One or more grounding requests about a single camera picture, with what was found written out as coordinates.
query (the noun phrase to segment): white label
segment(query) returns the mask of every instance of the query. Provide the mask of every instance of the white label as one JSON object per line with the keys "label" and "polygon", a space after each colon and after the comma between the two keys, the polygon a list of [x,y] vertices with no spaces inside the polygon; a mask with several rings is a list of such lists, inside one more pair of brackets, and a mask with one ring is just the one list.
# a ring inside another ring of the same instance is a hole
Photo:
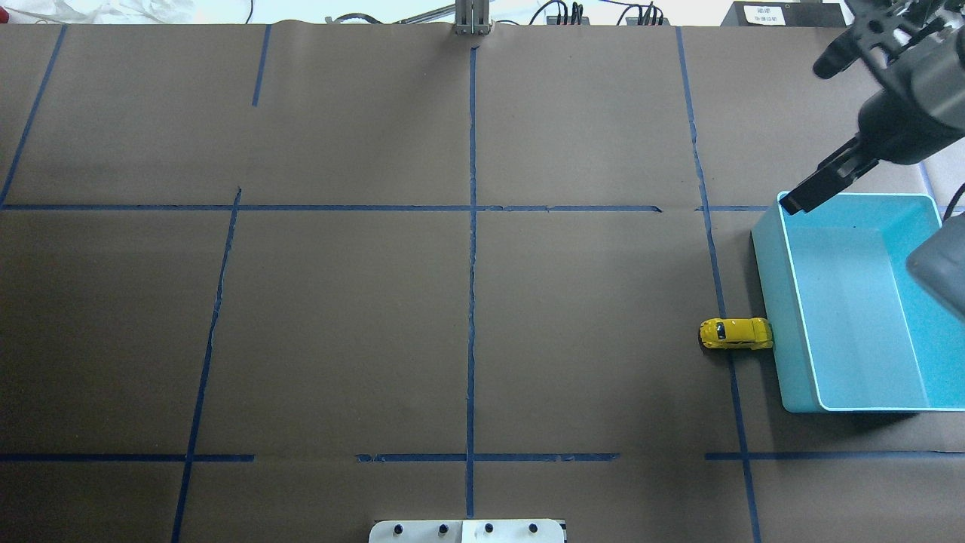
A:
{"label": "white label", "polygon": [[744,6],[747,22],[769,26],[785,26],[784,10],[777,6]]}

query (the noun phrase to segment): storage box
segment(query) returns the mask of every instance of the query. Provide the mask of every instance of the storage box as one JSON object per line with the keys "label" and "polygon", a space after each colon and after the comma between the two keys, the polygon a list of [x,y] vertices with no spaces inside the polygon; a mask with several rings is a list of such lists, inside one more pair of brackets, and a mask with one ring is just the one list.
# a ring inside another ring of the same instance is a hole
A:
{"label": "storage box", "polygon": [[789,215],[777,200],[753,238],[785,408],[965,411],[965,325],[905,269],[941,225],[934,201],[843,193]]}

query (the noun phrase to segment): blue bin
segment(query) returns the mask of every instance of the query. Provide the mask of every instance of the blue bin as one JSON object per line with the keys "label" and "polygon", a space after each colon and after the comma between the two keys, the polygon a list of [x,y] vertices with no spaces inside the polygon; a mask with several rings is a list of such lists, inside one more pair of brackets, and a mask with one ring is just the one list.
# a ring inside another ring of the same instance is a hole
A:
{"label": "blue bin", "polygon": [[905,269],[941,225],[935,202],[843,193],[789,215],[777,200],[753,238],[785,408],[965,411],[965,324]]}

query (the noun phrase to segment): white bracket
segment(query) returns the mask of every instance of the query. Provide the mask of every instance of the white bracket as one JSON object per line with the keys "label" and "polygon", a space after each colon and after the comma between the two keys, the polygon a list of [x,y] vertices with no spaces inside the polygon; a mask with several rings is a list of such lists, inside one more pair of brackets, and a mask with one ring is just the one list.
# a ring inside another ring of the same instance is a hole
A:
{"label": "white bracket", "polygon": [[382,521],[369,543],[566,543],[564,526],[550,519]]}
{"label": "white bracket", "polygon": [[455,32],[466,36],[489,34],[489,0],[456,0]]}

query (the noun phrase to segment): toy car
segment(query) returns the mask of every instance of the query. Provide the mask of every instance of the toy car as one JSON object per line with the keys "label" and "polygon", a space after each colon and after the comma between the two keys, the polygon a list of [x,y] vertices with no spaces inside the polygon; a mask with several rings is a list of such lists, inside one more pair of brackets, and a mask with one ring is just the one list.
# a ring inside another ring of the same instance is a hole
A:
{"label": "toy car", "polygon": [[710,319],[701,323],[701,342],[707,349],[770,349],[774,336],[767,319]]}

